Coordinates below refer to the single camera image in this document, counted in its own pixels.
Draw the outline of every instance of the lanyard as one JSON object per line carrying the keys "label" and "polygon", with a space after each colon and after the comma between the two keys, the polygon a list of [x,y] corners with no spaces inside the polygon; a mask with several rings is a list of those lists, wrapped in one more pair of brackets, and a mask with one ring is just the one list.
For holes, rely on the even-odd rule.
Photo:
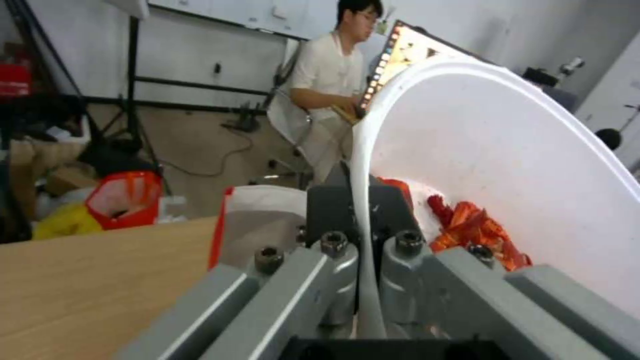
{"label": "lanyard", "polygon": [[340,41],[340,35],[338,35],[337,31],[331,33],[333,37],[333,43],[336,45],[338,50],[338,55],[340,56],[340,64],[338,68],[338,77],[342,80],[342,92],[349,92],[349,96],[351,95],[352,89],[349,89],[349,62],[344,53],[342,52],[342,42]]}

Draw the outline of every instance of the glasses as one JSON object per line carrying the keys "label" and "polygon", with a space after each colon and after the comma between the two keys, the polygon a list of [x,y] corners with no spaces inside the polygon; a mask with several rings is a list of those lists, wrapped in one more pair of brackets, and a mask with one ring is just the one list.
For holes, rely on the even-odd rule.
{"label": "glasses", "polygon": [[362,15],[365,18],[365,20],[367,20],[371,24],[375,24],[378,21],[378,16],[374,13],[358,12],[357,14]]}

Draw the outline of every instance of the bolt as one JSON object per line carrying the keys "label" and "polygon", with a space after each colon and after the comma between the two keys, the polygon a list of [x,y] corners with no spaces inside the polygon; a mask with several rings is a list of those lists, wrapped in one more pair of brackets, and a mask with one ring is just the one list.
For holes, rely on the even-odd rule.
{"label": "bolt", "polygon": [[272,275],[284,262],[284,254],[277,247],[263,247],[256,250],[253,262],[255,263],[255,268],[259,272]]}
{"label": "bolt", "polygon": [[420,253],[424,240],[417,231],[404,230],[396,234],[396,250],[407,256],[414,256]]}
{"label": "bolt", "polygon": [[304,225],[298,226],[298,233],[296,234],[296,244],[298,246],[307,246],[307,227]]}
{"label": "bolt", "polygon": [[339,258],[349,244],[347,236],[342,231],[329,231],[320,237],[320,249],[323,254],[331,258]]}
{"label": "bolt", "polygon": [[491,249],[484,245],[471,245],[467,250],[488,268],[493,268],[495,258]]}

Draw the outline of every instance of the white shirt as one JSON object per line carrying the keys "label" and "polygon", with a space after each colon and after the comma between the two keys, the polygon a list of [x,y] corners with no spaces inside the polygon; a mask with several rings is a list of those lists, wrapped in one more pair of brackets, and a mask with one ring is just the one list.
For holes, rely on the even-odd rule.
{"label": "white shirt", "polygon": [[[340,37],[329,33],[304,45],[291,79],[291,88],[351,97],[362,93],[363,58],[354,48],[342,52]],[[311,111],[320,119],[333,116],[330,110]]]}

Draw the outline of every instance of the laptop screen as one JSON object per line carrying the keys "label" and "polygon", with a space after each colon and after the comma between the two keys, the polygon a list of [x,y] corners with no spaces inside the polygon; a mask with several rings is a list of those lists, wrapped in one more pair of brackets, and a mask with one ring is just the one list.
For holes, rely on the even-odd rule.
{"label": "laptop screen", "polygon": [[394,76],[411,64],[436,56],[474,58],[462,49],[457,49],[436,37],[419,33],[413,29],[413,26],[400,20],[396,21],[378,59],[378,66],[369,77],[370,82],[360,101],[361,109],[368,109],[373,97]]}

